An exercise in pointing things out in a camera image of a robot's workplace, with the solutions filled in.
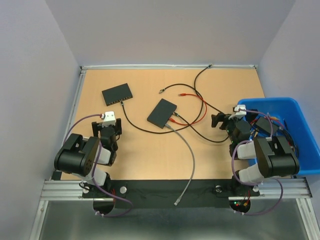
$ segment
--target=wooden board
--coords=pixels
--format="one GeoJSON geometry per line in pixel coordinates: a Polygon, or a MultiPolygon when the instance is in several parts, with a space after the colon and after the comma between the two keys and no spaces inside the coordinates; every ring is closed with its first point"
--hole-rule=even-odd
{"type": "MultiPolygon", "coordinates": [[[[174,86],[162,94],[159,90],[175,83],[192,85],[199,69],[106,69],[87,70],[76,111],[75,120],[91,114],[114,111],[122,119],[123,133],[118,141],[117,158],[112,167],[103,166],[111,179],[116,180],[174,180],[188,179],[192,172],[192,156],[186,144],[177,134],[150,134],[132,127],[124,116],[120,103],[106,106],[102,91],[128,83],[133,98],[124,102],[129,119],[137,126],[155,132],[160,129],[147,121],[148,115],[164,98],[177,105],[176,112],[192,122],[198,115],[201,101],[194,96],[178,96],[193,93],[185,86],[174,86]]],[[[243,98],[263,98],[264,93],[255,69],[208,69],[197,80],[197,90],[203,98],[225,113],[243,98]]],[[[194,127],[212,140],[223,140],[227,133],[219,128],[211,128],[212,108],[203,121],[194,127]]],[[[85,137],[92,136],[91,122],[98,117],[86,119],[73,130],[85,137]]],[[[169,122],[174,128],[176,123],[169,122]]],[[[202,139],[191,128],[180,133],[191,145],[196,161],[194,179],[225,179],[232,176],[230,141],[212,143],[202,139]]],[[[247,166],[246,161],[236,161],[236,168],[247,166]]],[[[71,174],[63,174],[62,180],[76,179],[71,174]]]]}

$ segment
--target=wire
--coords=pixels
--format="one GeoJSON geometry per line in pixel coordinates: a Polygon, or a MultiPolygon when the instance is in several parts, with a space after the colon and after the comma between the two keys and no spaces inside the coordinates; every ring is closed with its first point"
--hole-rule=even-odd
{"type": "MultiPolygon", "coordinates": [[[[71,132],[71,130],[72,130],[78,123],[80,123],[81,121],[83,121],[83,120],[85,120],[85,119],[92,118],[92,117],[98,117],[98,116],[102,116],[102,114],[92,114],[92,115],[89,115],[89,116],[85,116],[85,117],[81,118],[80,120],[76,121],[76,122],[70,127],[70,129],[67,131],[63,143],[66,142],[69,133],[71,132]]],[[[103,213],[99,213],[98,211],[96,212],[96,214],[97,214],[97,215],[100,215],[100,216],[102,216],[102,217],[106,217],[106,218],[120,217],[120,216],[123,216],[123,215],[127,214],[128,212],[130,212],[130,211],[132,210],[132,208],[134,207],[134,204],[133,204],[130,200],[127,200],[127,199],[125,199],[125,198],[122,198],[122,197],[119,197],[119,196],[116,196],[116,195],[113,195],[113,194],[107,192],[106,190],[104,190],[102,187],[100,187],[100,186],[97,184],[97,182],[96,182],[96,180],[95,180],[95,171],[96,171],[96,167],[97,167],[97,164],[98,164],[98,159],[99,159],[100,154],[101,154],[101,150],[102,150],[102,144],[101,144],[101,142],[100,142],[100,140],[99,140],[99,150],[98,150],[98,154],[96,155],[96,158],[95,158],[95,161],[94,161],[94,165],[93,165],[93,169],[92,169],[92,173],[91,173],[92,181],[93,181],[94,185],[95,185],[96,188],[99,189],[102,193],[104,193],[104,194],[106,194],[106,195],[108,195],[108,196],[110,196],[110,197],[112,197],[112,198],[114,198],[114,199],[118,199],[118,200],[121,200],[121,201],[123,201],[123,202],[126,202],[126,203],[130,204],[131,207],[130,207],[128,210],[126,210],[126,211],[124,211],[124,212],[122,212],[122,213],[119,213],[119,214],[115,214],[115,215],[104,215],[103,213]]]]}
{"type": "MultiPolygon", "coordinates": [[[[242,145],[242,144],[250,143],[250,142],[252,142],[252,141],[244,140],[244,141],[241,141],[237,146],[235,146],[234,151],[232,153],[231,168],[232,168],[232,173],[233,173],[234,178],[239,183],[241,183],[242,185],[247,185],[247,186],[255,186],[255,185],[260,184],[260,182],[259,183],[243,182],[238,178],[238,176],[236,174],[236,171],[235,171],[235,156],[236,156],[236,152],[237,152],[239,146],[242,145]]],[[[272,207],[270,207],[269,209],[267,209],[265,211],[260,211],[260,212],[254,212],[254,213],[244,213],[244,212],[239,212],[239,211],[235,211],[235,212],[239,213],[239,214],[242,214],[242,215],[257,216],[257,215],[267,214],[267,213],[271,212],[273,209],[275,209],[279,205],[279,203],[281,202],[281,200],[282,200],[282,198],[284,196],[284,187],[283,187],[282,183],[278,179],[276,179],[276,178],[273,178],[273,179],[276,180],[279,183],[280,188],[281,188],[280,197],[279,197],[278,201],[275,203],[275,205],[273,205],[272,207]]]]}
{"type": "Polygon", "coordinates": [[[264,114],[263,112],[260,112],[260,111],[253,111],[253,110],[246,110],[246,109],[239,109],[239,111],[237,112],[240,112],[240,111],[244,111],[244,112],[247,112],[247,113],[254,113],[254,114],[261,114],[263,116],[266,117],[266,119],[268,119],[269,123],[270,123],[270,138],[272,137],[273,135],[273,127],[272,127],[272,122],[271,122],[271,119],[268,115],[264,114]]]}
{"type": "Polygon", "coordinates": [[[205,139],[205,140],[207,140],[207,141],[209,141],[209,142],[219,144],[219,143],[223,143],[224,141],[226,141],[226,140],[229,138],[229,136],[227,136],[224,140],[221,140],[221,141],[215,141],[215,140],[211,140],[211,139],[209,139],[209,138],[206,138],[206,137],[203,136],[201,133],[199,133],[199,132],[198,132],[187,120],[185,120],[181,115],[179,115],[179,114],[176,113],[176,116],[179,117],[179,118],[181,118],[183,121],[185,121],[185,122],[188,124],[188,126],[190,126],[200,137],[202,137],[203,139],[205,139]]]}
{"type": "MultiPolygon", "coordinates": [[[[197,89],[196,89],[196,82],[197,82],[197,79],[198,79],[198,77],[200,76],[200,74],[202,74],[205,70],[207,70],[207,69],[209,69],[209,68],[211,68],[212,67],[212,63],[210,63],[206,68],[204,68],[202,71],[200,71],[197,75],[196,75],[196,77],[195,77],[195,79],[194,79],[194,82],[193,82],[193,88],[194,88],[194,92],[195,92],[195,94],[197,94],[198,96],[199,96],[199,92],[197,91],[197,89]]],[[[212,105],[210,105],[209,103],[206,103],[208,106],[210,106],[211,108],[213,108],[213,109],[215,109],[216,111],[218,111],[218,112],[220,112],[220,113],[222,113],[223,114],[223,112],[222,111],[220,111],[219,109],[217,109],[216,107],[214,107],[214,106],[212,106],[212,105]]]]}
{"type": "Polygon", "coordinates": [[[96,213],[97,215],[100,215],[100,216],[105,217],[105,218],[116,218],[116,217],[120,217],[120,216],[123,216],[123,215],[129,213],[129,212],[134,208],[134,204],[133,204],[130,200],[128,200],[128,199],[125,199],[125,198],[122,198],[122,197],[119,197],[119,196],[116,196],[116,195],[113,195],[113,194],[107,192],[106,190],[104,190],[102,187],[100,187],[100,186],[97,184],[97,182],[96,182],[96,180],[95,180],[95,171],[96,171],[98,159],[99,159],[100,154],[101,154],[101,149],[102,149],[102,145],[101,145],[101,142],[99,141],[99,151],[98,151],[98,154],[97,154],[97,156],[96,156],[96,160],[94,161],[94,165],[93,165],[93,169],[92,169],[92,173],[91,173],[92,181],[93,181],[94,185],[96,186],[96,188],[99,189],[102,193],[108,195],[109,197],[111,197],[111,198],[113,198],[113,199],[118,199],[118,200],[121,200],[121,201],[123,201],[123,202],[125,202],[125,203],[130,204],[130,208],[127,209],[127,210],[124,211],[124,212],[121,212],[121,213],[118,213],[118,214],[115,214],[115,215],[105,215],[105,214],[100,213],[100,212],[98,212],[98,211],[96,211],[95,213],[96,213]]]}
{"type": "Polygon", "coordinates": [[[179,133],[177,132],[176,130],[174,130],[169,124],[165,124],[165,126],[169,129],[171,129],[172,131],[174,131],[184,142],[185,144],[188,146],[190,152],[191,152],[191,155],[192,155],[192,161],[193,161],[193,167],[192,167],[192,173],[191,173],[191,176],[190,176],[190,179],[188,181],[188,183],[186,184],[183,192],[181,193],[181,195],[177,198],[177,200],[175,201],[174,205],[177,206],[179,204],[179,202],[181,201],[183,195],[185,194],[186,190],[188,189],[189,185],[190,185],[190,182],[191,180],[193,179],[194,177],[194,174],[195,174],[195,169],[196,169],[196,159],[195,159],[195,155],[194,155],[194,152],[192,151],[192,148],[190,147],[189,143],[187,142],[187,140],[179,133]]]}
{"type": "Polygon", "coordinates": [[[66,142],[66,140],[67,140],[67,138],[68,138],[71,130],[72,130],[78,123],[80,123],[81,121],[83,121],[83,120],[85,120],[85,119],[88,119],[88,118],[101,117],[101,116],[102,116],[102,114],[92,114],[92,115],[85,116],[85,117],[79,119],[78,121],[76,121],[76,122],[69,128],[69,130],[67,131],[67,133],[66,133],[66,135],[65,135],[65,137],[64,137],[63,143],[66,142]]]}
{"type": "Polygon", "coordinates": [[[81,182],[79,182],[79,187],[80,188],[82,188],[82,189],[84,189],[84,190],[88,190],[88,191],[90,191],[90,188],[89,187],[86,187],[85,185],[82,185],[83,184],[83,182],[81,181],[81,182]]]}
{"type": "MultiPolygon", "coordinates": [[[[190,94],[190,93],[180,93],[179,96],[182,96],[182,97],[183,97],[183,96],[195,96],[195,97],[199,98],[201,101],[204,102],[205,111],[204,111],[203,116],[202,116],[199,120],[192,122],[190,125],[199,123],[202,119],[204,119],[204,117],[205,117],[206,114],[207,114],[208,107],[207,107],[207,103],[204,101],[204,99],[203,99],[202,97],[200,97],[200,96],[198,96],[198,95],[195,95],[195,94],[190,94]]],[[[176,123],[176,124],[181,125],[181,126],[187,126],[187,125],[188,125],[188,124],[186,124],[186,123],[177,122],[177,121],[175,121],[173,118],[169,118],[169,120],[170,120],[171,122],[176,123]]]]}
{"type": "MultiPolygon", "coordinates": [[[[134,124],[129,120],[129,118],[128,118],[128,116],[127,116],[127,113],[126,113],[126,110],[125,110],[125,105],[124,105],[124,102],[123,102],[123,101],[121,102],[121,105],[122,105],[123,113],[124,113],[124,116],[125,116],[126,120],[127,120],[127,121],[129,122],[129,124],[131,124],[134,128],[139,129],[139,130],[141,130],[141,131],[143,131],[143,132],[146,132],[146,133],[150,133],[150,134],[169,134],[169,133],[173,133],[173,132],[174,132],[173,130],[172,130],[172,131],[163,131],[163,132],[149,131],[149,130],[146,130],[146,129],[143,129],[143,128],[141,128],[141,127],[138,127],[138,126],[134,125],[134,124]]],[[[180,130],[182,130],[182,129],[186,129],[187,127],[189,127],[189,126],[184,126],[184,127],[182,127],[182,128],[176,129],[176,131],[180,131],[180,130]]]]}
{"type": "MultiPolygon", "coordinates": [[[[193,89],[193,91],[194,91],[199,97],[201,97],[201,98],[203,99],[202,95],[200,94],[200,92],[199,92],[198,90],[196,90],[194,87],[192,87],[192,86],[190,86],[190,85],[188,85],[188,84],[185,84],[185,83],[175,83],[175,84],[169,85],[169,86],[161,89],[161,90],[159,91],[159,94],[162,94],[165,90],[167,90],[167,89],[169,89],[169,88],[171,88],[171,87],[174,87],[174,86],[186,86],[186,87],[188,87],[188,88],[191,88],[191,89],[193,89]]],[[[210,105],[208,102],[207,102],[206,104],[207,104],[210,108],[218,111],[219,113],[224,114],[222,111],[220,111],[218,108],[210,105]]],[[[204,104],[201,103],[200,113],[202,112],[203,107],[204,107],[204,104]]]]}

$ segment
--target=gray wall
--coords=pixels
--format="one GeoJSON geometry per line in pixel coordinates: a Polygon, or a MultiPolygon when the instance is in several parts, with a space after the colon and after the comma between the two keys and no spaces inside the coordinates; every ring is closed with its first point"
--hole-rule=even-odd
{"type": "Polygon", "coordinates": [[[258,64],[295,0],[46,0],[81,66],[258,64]]]}
{"type": "Polygon", "coordinates": [[[0,2],[0,239],[29,239],[79,66],[44,0],[0,2]]]}
{"type": "MultiPolygon", "coordinates": [[[[320,1],[297,0],[258,67],[266,97],[296,99],[320,144],[320,1]]],[[[320,220],[320,177],[309,176],[320,220]]]]}

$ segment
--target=blue bin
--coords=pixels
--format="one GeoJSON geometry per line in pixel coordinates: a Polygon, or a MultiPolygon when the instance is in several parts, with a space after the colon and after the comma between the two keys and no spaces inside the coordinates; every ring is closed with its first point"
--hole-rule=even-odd
{"type": "Polygon", "coordinates": [[[248,98],[238,104],[246,109],[269,113],[287,124],[288,131],[299,148],[298,175],[320,174],[320,150],[296,100],[289,97],[248,98]]]}

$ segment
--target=metal bar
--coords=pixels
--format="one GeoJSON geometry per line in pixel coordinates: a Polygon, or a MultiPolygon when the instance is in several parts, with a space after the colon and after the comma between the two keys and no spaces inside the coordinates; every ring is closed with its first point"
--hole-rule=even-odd
{"type": "MultiPolygon", "coordinates": [[[[70,116],[68,119],[68,123],[67,123],[66,129],[65,129],[64,136],[66,136],[71,124],[75,120],[75,113],[76,113],[76,109],[78,108],[79,98],[81,95],[82,87],[84,85],[85,76],[86,76],[86,71],[81,70],[78,85],[77,85],[76,92],[75,92],[75,96],[73,99],[71,113],[70,113],[70,116]]],[[[40,197],[38,210],[35,214],[35,219],[34,219],[31,234],[30,234],[30,240],[38,240],[40,237],[41,229],[44,224],[44,219],[45,219],[46,211],[48,208],[49,199],[50,199],[50,197],[48,197],[48,199],[45,199],[45,197],[43,197],[43,198],[40,197]]]]}
{"type": "Polygon", "coordinates": [[[296,203],[298,205],[305,231],[308,235],[309,240],[319,240],[320,230],[311,200],[297,199],[296,203]]]}
{"type": "MultiPolygon", "coordinates": [[[[97,69],[202,69],[209,64],[110,64],[110,65],[92,65],[82,66],[82,70],[97,69]]],[[[230,64],[214,64],[211,68],[220,69],[253,69],[255,65],[230,65],[230,64]]]]}
{"type": "MultiPolygon", "coordinates": [[[[281,179],[284,199],[307,199],[311,197],[308,184],[304,178],[281,179]]],[[[41,200],[46,201],[88,201],[93,198],[82,198],[82,188],[79,187],[80,181],[45,181],[41,194],[41,200]]],[[[260,196],[251,197],[251,199],[278,199],[280,195],[279,184],[273,181],[267,181],[259,185],[260,196]]],[[[243,196],[229,197],[229,200],[243,199],[243,196]]],[[[112,198],[100,198],[102,201],[112,201],[112,198]]]]}
{"type": "Polygon", "coordinates": [[[36,211],[35,219],[33,222],[30,240],[37,240],[40,238],[41,229],[44,224],[46,211],[48,207],[48,201],[46,200],[40,200],[38,209],[36,211]]]}
{"type": "Polygon", "coordinates": [[[66,125],[66,129],[65,129],[65,133],[64,133],[64,137],[66,136],[69,128],[71,127],[71,124],[75,121],[75,117],[76,117],[76,112],[78,109],[78,105],[79,105],[79,98],[82,92],[82,88],[84,86],[84,81],[85,81],[85,77],[86,77],[86,72],[85,70],[81,70],[80,73],[80,77],[79,77],[79,82],[75,91],[75,96],[73,99],[73,104],[72,104],[72,108],[71,108],[71,113],[68,119],[68,123],[66,125]]]}

